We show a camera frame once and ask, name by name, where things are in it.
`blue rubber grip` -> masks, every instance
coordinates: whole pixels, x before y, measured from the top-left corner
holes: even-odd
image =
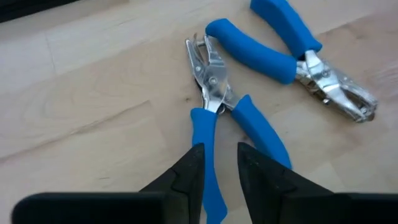
[[[203,206],[207,214],[207,224],[220,224],[228,210],[218,187],[214,169],[214,138],[217,114],[202,108],[191,110],[193,123],[192,146],[205,145],[205,187]]]
[[[287,168],[292,168],[284,144],[266,118],[254,106],[249,95],[244,96],[232,110],[232,117],[253,141],[258,151]]]
[[[229,20],[218,19],[209,23],[206,33],[217,38],[236,60],[251,69],[283,84],[294,81],[297,65],[293,57],[265,47],[242,33]]]
[[[321,50],[322,44],[286,0],[251,0],[250,8],[274,28],[295,58]]]

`wood grain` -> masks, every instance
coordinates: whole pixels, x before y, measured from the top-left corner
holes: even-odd
[[[398,190],[398,6],[381,2],[292,1],[323,42],[322,56],[379,98],[370,123],[354,124],[298,83],[282,86],[218,47],[235,92],[252,96],[294,169],[331,190]],[[191,147],[189,114],[201,105],[185,38],[228,17],[287,52],[248,4],[80,1],[0,24],[0,222],[29,194],[135,191],[171,166]],[[249,220],[238,141],[250,143],[230,116],[221,116],[215,167],[229,208],[225,223]]]

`metal jaw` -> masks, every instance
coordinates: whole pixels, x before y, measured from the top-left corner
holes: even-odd
[[[297,62],[297,76],[307,90],[327,106],[358,123],[372,121],[377,99],[343,72],[320,59],[315,51],[305,53],[305,61]]]
[[[203,40],[197,40],[197,35],[193,40],[186,39],[188,55],[192,67],[192,75],[198,86],[201,88],[203,98],[203,108],[217,113],[224,111],[225,104],[229,109],[234,105],[235,97],[229,83],[223,59],[211,44],[207,35]],[[207,51],[207,62],[205,63],[199,47],[205,46]]]

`wooden table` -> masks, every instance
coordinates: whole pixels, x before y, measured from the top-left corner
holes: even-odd
[[[397,192],[396,0],[291,4],[323,42],[322,56],[380,99],[376,119],[352,123],[298,83],[278,84],[218,47],[235,92],[251,94],[299,174],[334,191]],[[37,192],[137,191],[183,155],[190,110],[201,105],[183,41],[218,17],[287,52],[249,0],[79,1],[0,24],[0,222]],[[249,218],[238,141],[249,140],[221,116],[215,167],[225,223]]]

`hand punch pliers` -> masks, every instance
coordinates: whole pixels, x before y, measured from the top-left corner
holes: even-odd
[[[377,99],[345,73],[317,56],[322,48],[300,16],[285,0],[252,0],[250,8],[267,21],[292,56],[272,50],[242,33],[227,19],[206,27],[236,60],[251,69],[289,84],[298,80],[315,98],[358,123],[374,119]]]
[[[218,113],[229,109],[232,117],[253,141],[257,150],[291,169],[287,150],[277,133],[254,106],[249,95],[240,98],[228,83],[224,61],[215,50],[207,35],[203,40],[185,41],[192,73],[202,92],[203,107],[191,110],[193,122],[192,145],[205,145],[205,186],[203,206],[207,223],[220,223],[227,214],[227,208],[218,187],[214,168],[214,140]],[[199,51],[206,47],[207,61]]]

